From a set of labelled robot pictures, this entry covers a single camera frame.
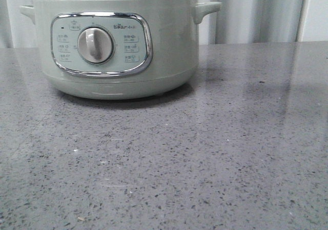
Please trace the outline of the pale green electric pot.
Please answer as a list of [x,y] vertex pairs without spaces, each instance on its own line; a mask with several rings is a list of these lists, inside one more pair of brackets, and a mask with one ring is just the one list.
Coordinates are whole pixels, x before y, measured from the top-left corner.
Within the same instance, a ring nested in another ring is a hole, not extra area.
[[56,89],[133,99],[186,83],[199,65],[198,25],[221,9],[198,0],[33,0],[41,69]]

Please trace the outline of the white curtain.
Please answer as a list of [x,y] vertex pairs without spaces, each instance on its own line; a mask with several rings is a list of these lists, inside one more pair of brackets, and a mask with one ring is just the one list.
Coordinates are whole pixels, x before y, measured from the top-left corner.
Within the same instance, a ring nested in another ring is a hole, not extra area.
[[[199,0],[222,2],[199,25],[199,42],[236,44],[327,40],[327,0]],[[19,12],[32,0],[1,0],[1,47],[35,47],[34,25]]]

